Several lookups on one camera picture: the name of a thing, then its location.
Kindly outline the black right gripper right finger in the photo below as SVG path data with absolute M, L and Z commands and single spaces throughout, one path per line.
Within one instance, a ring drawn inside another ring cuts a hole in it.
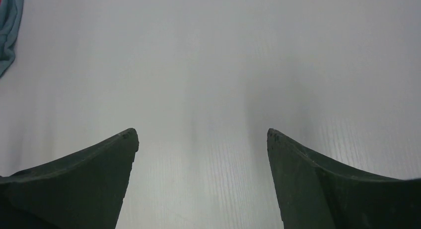
M 366 172 L 275 129 L 267 152 L 286 229 L 418 229 L 421 181 Z

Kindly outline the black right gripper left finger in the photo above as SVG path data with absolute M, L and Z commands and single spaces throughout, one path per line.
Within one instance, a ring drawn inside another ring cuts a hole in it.
M 3 229 L 113 229 L 139 149 L 126 129 L 86 149 L 0 179 Z

